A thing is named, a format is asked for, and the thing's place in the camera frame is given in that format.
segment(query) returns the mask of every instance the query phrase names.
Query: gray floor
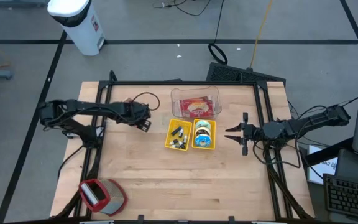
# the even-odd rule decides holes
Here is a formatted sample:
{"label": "gray floor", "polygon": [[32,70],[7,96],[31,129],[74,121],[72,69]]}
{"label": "gray floor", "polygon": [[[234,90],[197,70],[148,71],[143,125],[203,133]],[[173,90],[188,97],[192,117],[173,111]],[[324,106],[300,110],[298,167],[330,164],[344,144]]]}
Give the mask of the gray floor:
{"label": "gray floor", "polygon": [[[220,1],[199,17],[170,9],[153,9],[152,0],[94,0],[108,40],[213,39]],[[206,0],[189,1],[183,8],[197,12]],[[224,4],[219,39],[254,39],[268,0]],[[358,1],[348,0],[358,24]],[[57,40],[61,27],[46,9],[0,9],[0,40]],[[356,40],[339,1],[276,0],[262,39]],[[12,60],[14,78],[0,80],[0,204],[34,113],[56,45],[0,45]],[[222,44],[229,65],[247,68],[253,45]],[[47,96],[48,100],[76,98],[82,81],[205,80],[213,58],[206,45],[106,45],[95,57],[83,56],[65,45]],[[331,105],[358,96],[358,45],[259,45],[254,70],[287,79],[287,96],[299,112],[314,105]],[[348,138],[354,131],[358,102],[347,106],[353,117],[344,128],[323,128],[308,136],[326,144]],[[59,131],[34,134],[6,222],[47,218],[57,169],[67,140]],[[310,185],[312,194],[321,187]],[[319,218],[327,218],[313,197]]]}

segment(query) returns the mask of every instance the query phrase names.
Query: black keyboard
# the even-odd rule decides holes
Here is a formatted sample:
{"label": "black keyboard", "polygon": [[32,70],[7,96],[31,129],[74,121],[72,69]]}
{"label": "black keyboard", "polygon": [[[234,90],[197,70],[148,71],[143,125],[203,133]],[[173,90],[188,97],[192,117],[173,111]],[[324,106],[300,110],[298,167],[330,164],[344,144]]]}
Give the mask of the black keyboard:
{"label": "black keyboard", "polygon": [[358,217],[358,180],[324,174],[326,209]]}

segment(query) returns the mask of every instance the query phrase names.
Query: white trash can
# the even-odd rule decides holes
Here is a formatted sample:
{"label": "white trash can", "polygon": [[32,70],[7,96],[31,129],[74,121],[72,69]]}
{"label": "white trash can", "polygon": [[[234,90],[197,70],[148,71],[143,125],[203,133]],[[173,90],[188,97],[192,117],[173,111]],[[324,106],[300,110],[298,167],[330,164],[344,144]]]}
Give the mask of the white trash can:
{"label": "white trash can", "polygon": [[91,0],[51,0],[49,14],[60,23],[84,55],[97,55],[104,35]]}

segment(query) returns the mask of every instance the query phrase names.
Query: red tape dispenser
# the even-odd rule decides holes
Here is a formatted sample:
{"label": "red tape dispenser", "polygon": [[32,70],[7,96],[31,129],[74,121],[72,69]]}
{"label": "red tape dispenser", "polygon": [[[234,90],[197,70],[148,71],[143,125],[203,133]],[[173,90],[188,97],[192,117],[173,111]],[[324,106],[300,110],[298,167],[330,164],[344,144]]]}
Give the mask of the red tape dispenser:
{"label": "red tape dispenser", "polygon": [[82,200],[92,212],[113,216],[124,209],[128,198],[122,187],[112,179],[91,179],[79,185]]}

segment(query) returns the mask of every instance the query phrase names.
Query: yellow tray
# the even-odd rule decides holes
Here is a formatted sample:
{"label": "yellow tray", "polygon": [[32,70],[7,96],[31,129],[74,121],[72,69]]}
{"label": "yellow tray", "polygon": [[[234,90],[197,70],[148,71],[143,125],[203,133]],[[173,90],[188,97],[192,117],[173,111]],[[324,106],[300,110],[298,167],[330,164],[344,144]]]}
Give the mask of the yellow tray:
{"label": "yellow tray", "polygon": [[[179,138],[179,133],[176,133],[176,135],[172,136],[171,132],[181,126],[183,128],[183,137]],[[169,145],[170,142],[172,142],[174,139],[177,139],[178,141],[183,142],[185,135],[187,135],[187,143],[185,144],[185,149],[177,149],[181,151],[187,151],[189,142],[190,142],[190,134],[191,134],[191,122],[188,121],[182,121],[179,119],[171,119],[169,122],[169,128],[167,132],[167,138],[165,139],[165,147],[170,149],[177,149],[175,146]]]}
{"label": "yellow tray", "polygon": [[193,131],[192,131],[192,135],[193,137],[191,138],[191,146],[192,148],[195,149],[209,149],[209,150],[214,150],[215,149],[215,145],[216,145],[216,122],[215,121],[211,121],[211,120],[205,120],[208,121],[211,124],[211,139],[212,139],[212,144],[209,145],[208,147],[198,147],[194,144],[194,139],[195,139],[195,128],[196,128],[196,123],[198,121],[201,121],[201,119],[194,119],[193,122]]}

